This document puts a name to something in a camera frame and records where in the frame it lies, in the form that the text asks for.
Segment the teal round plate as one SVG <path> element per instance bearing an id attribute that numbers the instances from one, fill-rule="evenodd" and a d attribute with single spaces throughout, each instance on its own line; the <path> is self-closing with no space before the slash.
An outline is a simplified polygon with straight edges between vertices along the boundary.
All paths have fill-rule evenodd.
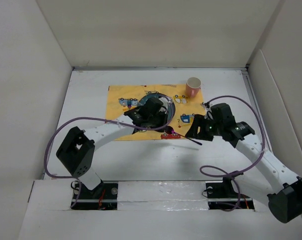
<path id="1" fill-rule="evenodd" d="M 146 123 L 144 124 L 146 128 L 160 128 L 169 123 L 175 115 L 176 108 L 172 98 L 170 98 L 170 109 L 167 112 L 160 112 L 162 106 L 162 102 L 159 100 L 160 97 L 170 98 L 159 92 L 148 93 L 137 104 L 142 109 L 141 115 L 146 119 Z"/>

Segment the purple iridescent spoon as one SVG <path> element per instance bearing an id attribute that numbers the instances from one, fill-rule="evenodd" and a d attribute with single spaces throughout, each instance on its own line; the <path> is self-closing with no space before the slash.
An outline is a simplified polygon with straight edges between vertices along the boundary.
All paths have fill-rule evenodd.
<path id="1" fill-rule="evenodd" d="M 173 129 L 171 126 L 167 126 L 167 127 L 165 128 L 165 133 L 167 133 L 167 134 L 176 134 L 176 135 L 178 135 L 178 136 L 180 136 L 180 137 L 183 137 L 183 138 L 185 138 L 185 139 L 187 139 L 187 140 L 189 140 L 189 141 L 191 141 L 191 142 L 193 142 L 193 143 L 195 143 L 195 144 L 197 144 L 197 145 L 200 145 L 200 146 L 203 145 L 201 142 L 198 142 L 198 141 L 196 141 L 196 140 L 193 140 L 193 139 L 191 139 L 191 138 L 189 138 L 189 137 L 186 137 L 186 136 L 184 136 L 184 135 L 181 135 L 181 134 L 175 132 L 174 129 Z"/>

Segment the iridescent fork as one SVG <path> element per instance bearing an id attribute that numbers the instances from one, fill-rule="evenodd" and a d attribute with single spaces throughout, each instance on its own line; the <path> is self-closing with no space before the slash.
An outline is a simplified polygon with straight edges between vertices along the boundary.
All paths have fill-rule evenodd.
<path id="1" fill-rule="evenodd" d="M 128 107 L 128 109 L 131 109 L 131 99 L 127 100 L 127 107 Z"/>

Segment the yellow cartoon print cloth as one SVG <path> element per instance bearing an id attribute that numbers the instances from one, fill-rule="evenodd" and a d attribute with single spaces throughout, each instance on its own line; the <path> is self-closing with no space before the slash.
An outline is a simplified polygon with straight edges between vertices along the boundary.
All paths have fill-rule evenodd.
<path id="1" fill-rule="evenodd" d="M 172 98 L 175 104 L 175 115 L 170 126 L 179 134 L 185 135 L 196 114 L 206 113 L 203 107 L 203 96 L 198 92 L 194 98 L 185 93 L 184 84 L 154 84 L 154 85 L 111 85 L 108 89 L 106 104 L 106 119 L 113 120 L 128 111 L 127 100 L 131 99 L 131 109 L 148 93 L 159 92 Z M 176 134 L 166 134 L 155 131 L 141 131 L 134 135 L 123 136 L 118 141 L 144 140 L 176 140 L 181 137 Z"/>

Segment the pink cup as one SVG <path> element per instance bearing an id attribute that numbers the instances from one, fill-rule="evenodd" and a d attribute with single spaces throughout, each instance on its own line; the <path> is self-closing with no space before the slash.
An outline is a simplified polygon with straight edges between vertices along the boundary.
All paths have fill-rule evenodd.
<path id="1" fill-rule="evenodd" d="M 197 77 L 191 77 L 186 81 L 185 93 L 188 97 L 194 98 L 201 89 L 201 81 Z"/>

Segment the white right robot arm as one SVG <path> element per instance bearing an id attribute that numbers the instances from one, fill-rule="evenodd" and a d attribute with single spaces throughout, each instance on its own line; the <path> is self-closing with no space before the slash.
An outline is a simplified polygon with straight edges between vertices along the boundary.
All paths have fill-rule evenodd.
<path id="1" fill-rule="evenodd" d="M 236 122 L 228 104 L 219 103 L 206 115 L 195 115 L 186 136 L 204 141 L 221 137 L 249 159 L 270 185 L 247 182 L 240 187 L 231 179 L 222 184 L 224 195 L 233 197 L 241 189 L 245 195 L 265 203 L 273 216 L 285 224 L 302 215 L 302 177 L 266 150 L 265 143 L 246 122 Z"/>

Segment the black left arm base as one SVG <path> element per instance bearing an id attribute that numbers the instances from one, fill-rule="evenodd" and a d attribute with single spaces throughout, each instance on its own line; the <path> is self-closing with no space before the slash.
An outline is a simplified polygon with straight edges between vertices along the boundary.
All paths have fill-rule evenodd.
<path id="1" fill-rule="evenodd" d="M 73 190 L 70 208 L 72 210 L 117 210 L 118 182 L 102 182 L 95 189 L 89 190 L 79 181 L 70 185 Z"/>

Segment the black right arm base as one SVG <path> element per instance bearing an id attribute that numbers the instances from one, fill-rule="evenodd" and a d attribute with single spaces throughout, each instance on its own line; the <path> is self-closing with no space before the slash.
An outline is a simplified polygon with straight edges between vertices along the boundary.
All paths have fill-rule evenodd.
<path id="1" fill-rule="evenodd" d="M 202 196 L 207 199 L 209 210 L 230 212 L 255 209 L 252 198 L 244 194 L 238 198 L 239 195 L 229 179 L 206 181 L 205 187 Z"/>

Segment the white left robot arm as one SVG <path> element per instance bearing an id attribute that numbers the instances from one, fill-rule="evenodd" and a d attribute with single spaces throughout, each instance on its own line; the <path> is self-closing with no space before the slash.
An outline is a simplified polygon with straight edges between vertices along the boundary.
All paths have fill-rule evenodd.
<path id="1" fill-rule="evenodd" d="M 143 105 L 124 112 L 114 120 L 104 120 L 98 127 L 69 130 L 56 152 L 57 158 L 71 176 L 82 182 L 91 198 L 102 194 L 102 179 L 91 167 L 94 153 L 102 146 L 139 130 L 161 131 L 169 122 L 168 109 L 172 101 L 167 96 L 150 97 Z"/>

